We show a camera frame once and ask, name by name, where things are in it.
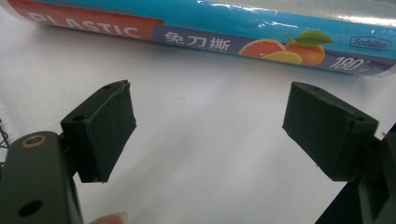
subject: grapefruit image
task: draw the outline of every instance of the grapefruit image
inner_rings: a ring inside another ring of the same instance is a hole
[[[303,58],[299,54],[289,51],[271,53],[263,56],[262,58],[281,63],[301,64],[303,62]]]
[[[239,50],[239,54],[253,58],[262,58],[265,55],[285,50],[285,46],[275,39],[259,39],[246,44]]]
[[[303,64],[308,66],[320,64],[325,57],[325,52],[321,45],[306,47],[293,41],[292,44],[287,44],[285,48],[286,51],[299,54],[303,58]]]

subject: green leaf image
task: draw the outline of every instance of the green leaf image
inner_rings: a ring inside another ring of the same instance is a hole
[[[332,39],[319,30],[303,31],[295,38],[295,40],[301,46],[306,47],[332,43]]]

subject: white background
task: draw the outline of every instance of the white background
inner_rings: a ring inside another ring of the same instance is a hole
[[[396,76],[42,26],[1,8],[0,29],[0,118],[13,140],[60,133],[60,120],[97,89],[132,83],[138,127],[108,183],[78,183],[85,222],[126,211],[133,224],[313,223],[345,184],[282,130],[290,83],[319,86],[378,119],[377,136],[395,122]]]

